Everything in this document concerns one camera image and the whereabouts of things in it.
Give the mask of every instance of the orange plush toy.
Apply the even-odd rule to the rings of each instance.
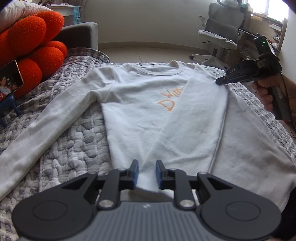
[[[16,59],[24,80],[15,98],[30,92],[42,78],[52,76],[62,66],[67,47],[51,40],[63,25],[61,14],[45,11],[23,18],[0,34],[0,68]]]

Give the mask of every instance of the gray sofa armrest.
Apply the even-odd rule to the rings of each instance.
[[[98,50],[98,24],[90,22],[63,27],[53,40],[64,43],[67,48],[86,47]]]

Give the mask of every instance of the sweatshirt sleeve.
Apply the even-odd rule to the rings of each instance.
[[[0,200],[90,104],[105,99],[115,79],[111,68],[109,71],[106,68],[90,71],[82,80],[55,97],[38,118],[20,133],[0,155]]]

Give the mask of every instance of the white pillow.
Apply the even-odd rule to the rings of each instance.
[[[0,12],[0,33],[18,19],[44,11],[52,10],[36,3],[13,0]]]

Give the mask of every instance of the gray quilt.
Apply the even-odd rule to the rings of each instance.
[[[53,77],[18,100],[21,116],[17,117],[13,111],[6,113],[4,120],[8,127],[6,129],[0,127],[0,154],[24,128],[38,117],[55,96],[76,80],[81,79],[89,70],[102,64],[109,64],[109,58],[99,51],[86,48],[70,49],[63,66]],[[207,66],[204,68],[215,77],[225,74],[224,71],[216,68]],[[230,84],[230,87],[260,116],[275,138],[295,160],[295,143],[283,126],[271,113],[263,109],[258,99],[242,84]],[[96,171],[104,175],[110,169],[111,162],[103,115],[99,104],[93,103],[67,131],[61,134],[23,180],[0,202],[1,241],[18,238],[11,222],[11,212],[22,199],[85,172]]]

